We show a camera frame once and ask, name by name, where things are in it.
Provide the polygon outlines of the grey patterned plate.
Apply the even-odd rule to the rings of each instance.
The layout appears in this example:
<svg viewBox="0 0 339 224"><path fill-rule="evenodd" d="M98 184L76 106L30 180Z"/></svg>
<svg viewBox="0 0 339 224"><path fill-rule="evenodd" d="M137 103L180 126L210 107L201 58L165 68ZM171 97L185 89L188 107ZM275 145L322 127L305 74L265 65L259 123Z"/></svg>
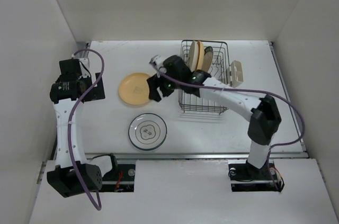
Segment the grey patterned plate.
<svg viewBox="0 0 339 224"><path fill-rule="evenodd" d="M213 47L208 46L204 49L203 64L201 70L207 73L212 64L212 61L213 61Z"/></svg>

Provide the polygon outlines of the grey rimmed plate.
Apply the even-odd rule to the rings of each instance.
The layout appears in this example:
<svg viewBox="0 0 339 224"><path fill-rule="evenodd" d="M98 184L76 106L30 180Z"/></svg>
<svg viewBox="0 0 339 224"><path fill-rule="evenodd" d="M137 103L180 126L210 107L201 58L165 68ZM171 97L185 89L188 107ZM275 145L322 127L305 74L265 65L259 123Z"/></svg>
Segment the grey rimmed plate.
<svg viewBox="0 0 339 224"><path fill-rule="evenodd" d="M135 117L128 129L131 144L142 151L159 148L167 138L167 124L154 113L143 113Z"/></svg>

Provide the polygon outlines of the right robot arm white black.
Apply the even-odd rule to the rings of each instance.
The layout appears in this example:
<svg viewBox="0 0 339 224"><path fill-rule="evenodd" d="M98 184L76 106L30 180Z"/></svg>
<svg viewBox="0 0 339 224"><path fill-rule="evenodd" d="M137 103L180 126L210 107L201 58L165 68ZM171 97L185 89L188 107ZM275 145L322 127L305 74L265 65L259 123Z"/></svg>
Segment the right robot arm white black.
<svg viewBox="0 0 339 224"><path fill-rule="evenodd" d="M179 56L152 57L150 65L156 73L147 79L149 99L160 102L175 89L224 106L248 123L247 135L251 140L245 172L258 178L265 171L271 140L281 123L276 101L270 95L257 97L240 93L203 70L191 71Z"/></svg>

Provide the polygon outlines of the yellow plate with drawing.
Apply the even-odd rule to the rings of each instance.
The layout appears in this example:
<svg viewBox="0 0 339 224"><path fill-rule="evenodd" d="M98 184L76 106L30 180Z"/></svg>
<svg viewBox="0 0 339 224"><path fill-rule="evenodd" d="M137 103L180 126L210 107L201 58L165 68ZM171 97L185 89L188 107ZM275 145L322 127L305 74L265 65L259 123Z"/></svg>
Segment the yellow plate with drawing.
<svg viewBox="0 0 339 224"><path fill-rule="evenodd" d="M144 105L149 102L149 86L146 73L132 73L120 83L118 93L120 98L130 105Z"/></svg>

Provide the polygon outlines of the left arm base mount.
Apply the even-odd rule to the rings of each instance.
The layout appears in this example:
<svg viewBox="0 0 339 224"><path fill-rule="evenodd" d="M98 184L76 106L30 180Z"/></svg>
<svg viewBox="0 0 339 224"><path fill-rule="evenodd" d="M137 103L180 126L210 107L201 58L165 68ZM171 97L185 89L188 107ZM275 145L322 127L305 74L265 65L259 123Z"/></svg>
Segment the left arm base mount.
<svg viewBox="0 0 339 224"><path fill-rule="evenodd" d="M100 192L134 192L136 162L122 160L116 170L109 171L103 176Z"/></svg>

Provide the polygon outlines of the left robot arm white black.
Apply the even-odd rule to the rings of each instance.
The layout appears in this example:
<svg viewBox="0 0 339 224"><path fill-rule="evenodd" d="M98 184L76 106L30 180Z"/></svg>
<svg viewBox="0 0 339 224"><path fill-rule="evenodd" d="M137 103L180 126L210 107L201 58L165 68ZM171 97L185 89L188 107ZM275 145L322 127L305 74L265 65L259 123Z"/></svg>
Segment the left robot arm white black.
<svg viewBox="0 0 339 224"><path fill-rule="evenodd" d="M59 67L61 74L50 90L57 118L56 162L55 169L47 173L47 181L61 196L68 198L85 192L78 175L90 192L98 192L103 177L112 180L119 170L113 154L88 160L83 148L83 106L85 102L105 99L102 80L96 86L92 85L87 58L63 60Z"/></svg>

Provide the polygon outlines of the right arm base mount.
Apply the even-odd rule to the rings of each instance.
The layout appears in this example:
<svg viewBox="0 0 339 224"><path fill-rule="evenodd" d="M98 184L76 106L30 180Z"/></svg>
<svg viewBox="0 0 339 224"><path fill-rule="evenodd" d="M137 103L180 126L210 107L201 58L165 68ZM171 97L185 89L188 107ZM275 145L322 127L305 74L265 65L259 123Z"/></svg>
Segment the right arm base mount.
<svg viewBox="0 0 339 224"><path fill-rule="evenodd" d="M274 162L269 161L260 169L245 163L228 164L228 176L233 192L282 192L284 179Z"/></svg>

